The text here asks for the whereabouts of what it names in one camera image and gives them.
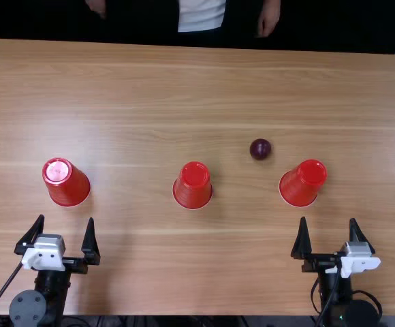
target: ball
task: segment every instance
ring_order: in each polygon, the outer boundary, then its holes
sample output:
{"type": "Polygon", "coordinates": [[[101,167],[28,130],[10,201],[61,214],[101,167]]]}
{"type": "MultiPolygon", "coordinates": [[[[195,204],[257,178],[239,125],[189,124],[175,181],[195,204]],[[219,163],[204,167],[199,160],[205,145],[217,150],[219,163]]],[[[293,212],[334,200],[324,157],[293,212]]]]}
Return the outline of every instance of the ball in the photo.
{"type": "Polygon", "coordinates": [[[251,156],[256,160],[263,160],[267,158],[272,150],[272,146],[270,142],[263,139],[258,138],[251,143],[251,147],[249,148],[249,152],[251,156]]]}

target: black cable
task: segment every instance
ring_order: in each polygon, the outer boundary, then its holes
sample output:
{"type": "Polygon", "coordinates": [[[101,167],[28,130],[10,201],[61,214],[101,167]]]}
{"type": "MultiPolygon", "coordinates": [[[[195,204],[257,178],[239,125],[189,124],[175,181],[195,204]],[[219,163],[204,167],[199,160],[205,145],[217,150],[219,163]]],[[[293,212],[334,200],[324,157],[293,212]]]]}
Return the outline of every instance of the black cable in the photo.
{"type": "Polygon", "coordinates": [[[334,286],[332,286],[332,291],[330,292],[328,296],[328,300],[326,301],[325,307],[321,310],[321,313],[319,314],[319,317],[317,318],[317,321],[315,322],[314,327],[319,327],[320,322],[323,319],[323,316],[325,315],[326,310],[328,310],[329,304],[331,303],[332,297],[338,287],[338,282],[340,281],[341,277],[341,262],[337,262],[337,270],[336,270],[336,278],[334,282],[334,286]]]}
{"type": "Polygon", "coordinates": [[[99,323],[100,323],[102,317],[103,317],[103,316],[100,315],[99,318],[97,318],[96,327],[99,327],[99,323]]]}
{"type": "Polygon", "coordinates": [[[317,285],[319,285],[319,277],[315,280],[315,282],[314,282],[314,284],[313,284],[313,286],[311,288],[310,297],[311,297],[311,303],[313,303],[313,307],[314,307],[315,312],[320,314],[320,311],[317,310],[317,307],[315,306],[314,299],[313,299],[315,288],[317,287],[317,285]]]}
{"type": "Polygon", "coordinates": [[[381,320],[382,318],[382,305],[381,303],[377,300],[377,298],[375,298],[372,294],[366,292],[366,291],[362,291],[362,290],[356,290],[352,292],[353,294],[357,294],[357,293],[361,293],[363,295],[367,295],[375,304],[376,304],[376,308],[377,308],[377,312],[379,314],[379,320],[381,320]]]}
{"type": "Polygon", "coordinates": [[[241,317],[241,321],[243,322],[245,327],[249,327],[249,324],[247,323],[246,318],[243,315],[241,315],[240,317],[241,317]]]}
{"type": "Polygon", "coordinates": [[[64,317],[63,317],[63,320],[64,319],[75,319],[75,320],[78,320],[78,321],[80,321],[80,322],[84,322],[84,324],[87,326],[87,327],[90,327],[90,324],[88,323],[88,322],[86,322],[84,319],[82,319],[82,318],[79,318],[79,317],[73,317],[73,316],[71,316],[71,315],[65,315],[64,317]]]}
{"type": "Polygon", "coordinates": [[[18,272],[21,268],[22,268],[22,262],[19,262],[16,269],[14,269],[14,272],[10,275],[8,280],[5,282],[4,286],[1,288],[0,298],[1,298],[2,294],[5,292],[5,290],[7,289],[8,285],[13,281],[14,277],[16,277],[16,275],[18,274],[18,272]]]}

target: table surface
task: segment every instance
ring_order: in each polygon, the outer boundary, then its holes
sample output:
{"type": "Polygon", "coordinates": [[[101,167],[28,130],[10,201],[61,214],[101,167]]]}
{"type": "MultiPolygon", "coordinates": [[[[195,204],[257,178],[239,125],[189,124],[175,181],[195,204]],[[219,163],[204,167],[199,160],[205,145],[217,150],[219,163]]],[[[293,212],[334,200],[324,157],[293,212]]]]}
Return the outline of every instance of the table surface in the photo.
{"type": "MultiPolygon", "coordinates": [[[[72,276],[66,313],[313,314],[316,276],[290,258],[304,215],[326,253],[358,220],[382,264],[353,288],[395,315],[395,56],[0,40],[0,288],[40,213],[67,255],[95,219],[101,265],[72,276]],[[46,191],[56,156],[90,178],[76,208],[46,191]],[[328,180],[293,208],[278,182],[308,158],[328,180]],[[193,160],[215,191],[198,211],[172,198],[193,160]]],[[[35,276],[18,274],[0,313],[35,276]]]]}

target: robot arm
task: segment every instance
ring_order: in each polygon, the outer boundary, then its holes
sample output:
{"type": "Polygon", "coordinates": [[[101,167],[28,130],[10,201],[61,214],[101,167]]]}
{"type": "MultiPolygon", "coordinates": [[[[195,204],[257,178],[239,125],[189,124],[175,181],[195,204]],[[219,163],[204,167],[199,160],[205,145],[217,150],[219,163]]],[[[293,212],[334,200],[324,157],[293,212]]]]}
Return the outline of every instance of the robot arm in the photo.
{"type": "Polygon", "coordinates": [[[43,227],[44,216],[40,215],[16,243],[14,253],[22,255],[22,260],[0,291],[1,297],[22,266],[37,271],[35,289],[19,293],[10,305],[15,327],[59,327],[72,273],[87,274],[88,265],[98,266],[101,261],[93,218],[89,219],[82,242],[83,258],[64,257],[63,237],[43,234],[43,227]]]}
{"type": "Polygon", "coordinates": [[[332,254],[313,253],[305,217],[300,219],[299,231],[291,256],[304,260],[303,273],[317,273],[318,278],[311,290],[311,300],[315,286],[319,284],[321,312],[316,326],[325,327],[375,327],[382,315],[377,299],[365,291],[353,291],[350,276],[365,270],[376,269],[381,260],[373,257],[375,249],[361,232],[356,220],[349,224],[349,242],[340,251],[332,254]],[[354,300],[355,293],[369,296],[378,308],[364,300],[354,300]]]}

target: red plastic cup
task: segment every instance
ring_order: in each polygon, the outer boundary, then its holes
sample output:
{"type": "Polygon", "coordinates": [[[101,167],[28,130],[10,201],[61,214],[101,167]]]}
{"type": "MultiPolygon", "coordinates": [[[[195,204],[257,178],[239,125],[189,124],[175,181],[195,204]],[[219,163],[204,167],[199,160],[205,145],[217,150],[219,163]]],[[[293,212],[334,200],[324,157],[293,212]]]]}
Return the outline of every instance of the red plastic cup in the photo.
{"type": "Polygon", "coordinates": [[[292,206],[309,206],[325,183],[328,173],[320,161],[310,159],[286,172],[279,181],[279,193],[292,206]]]}
{"type": "Polygon", "coordinates": [[[60,206],[76,206],[90,194],[87,176],[63,158],[53,158],[44,164],[43,180],[50,198],[60,206]]]}
{"type": "Polygon", "coordinates": [[[212,195],[210,171],[198,161],[187,163],[173,184],[173,196],[184,208],[199,209],[212,195]]]}

